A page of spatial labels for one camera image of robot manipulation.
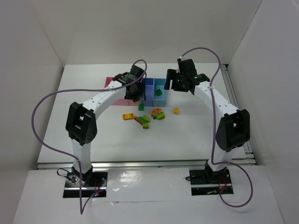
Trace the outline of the dark green small brick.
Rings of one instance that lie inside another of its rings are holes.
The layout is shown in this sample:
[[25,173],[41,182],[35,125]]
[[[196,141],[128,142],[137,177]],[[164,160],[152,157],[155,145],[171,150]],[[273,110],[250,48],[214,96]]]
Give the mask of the dark green small brick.
[[162,96],[163,95],[163,92],[162,92],[162,90],[161,89],[156,89],[155,90],[155,94],[156,94],[156,96]]

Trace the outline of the yellow long brick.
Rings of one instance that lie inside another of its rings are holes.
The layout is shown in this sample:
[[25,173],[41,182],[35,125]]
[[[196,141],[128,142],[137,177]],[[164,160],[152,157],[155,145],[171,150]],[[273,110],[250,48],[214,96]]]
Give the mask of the yellow long brick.
[[123,120],[131,120],[135,118],[135,115],[133,113],[125,113],[122,115]]

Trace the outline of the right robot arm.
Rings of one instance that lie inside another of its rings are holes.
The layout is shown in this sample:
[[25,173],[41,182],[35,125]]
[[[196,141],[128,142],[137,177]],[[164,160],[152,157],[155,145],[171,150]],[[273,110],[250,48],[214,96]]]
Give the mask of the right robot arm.
[[167,70],[164,89],[190,92],[212,110],[212,152],[200,177],[214,183],[223,175],[236,150],[249,141],[250,115],[228,102],[205,74],[198,74],[192,59],[179,58],[177,62],[176,70]]

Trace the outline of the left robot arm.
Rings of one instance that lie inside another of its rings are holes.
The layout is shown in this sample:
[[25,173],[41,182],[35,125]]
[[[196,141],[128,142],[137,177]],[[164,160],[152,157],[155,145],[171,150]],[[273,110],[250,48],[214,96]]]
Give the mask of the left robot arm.
[[97,119],[120,98],[142,99],[145,96],[145,82],[142,80],[145,73],[142,68],[133,65],[129,72],[113,77],[103,91],[94,97],[70,105],[65,129],[76,157],[71,170],[76,177],[82,175],[81,181],[88,182],[92,176],[91,142],[97,135]]

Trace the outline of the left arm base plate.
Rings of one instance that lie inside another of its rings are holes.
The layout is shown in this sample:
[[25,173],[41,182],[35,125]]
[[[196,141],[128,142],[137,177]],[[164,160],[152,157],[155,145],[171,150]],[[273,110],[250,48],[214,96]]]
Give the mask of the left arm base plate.
[[[107,171],[93,172],[91,179],[82,183],[82,197],[88,198],[92,194],[96,198],[106,197],[107,176]],[[70,172],[67,172],[63,177],[66,177],[63,198],[79,198],[79,179]]]

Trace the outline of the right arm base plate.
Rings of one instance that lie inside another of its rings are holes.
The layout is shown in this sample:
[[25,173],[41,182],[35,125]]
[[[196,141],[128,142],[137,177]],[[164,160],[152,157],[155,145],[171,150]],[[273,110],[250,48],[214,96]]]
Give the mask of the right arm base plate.
[[204,170],[190,170],[185,180],[191,184],[192,196],[218,195],[221,190],[223,190],[222,194],[234,193],[228,169],[211,179],[205,176]]

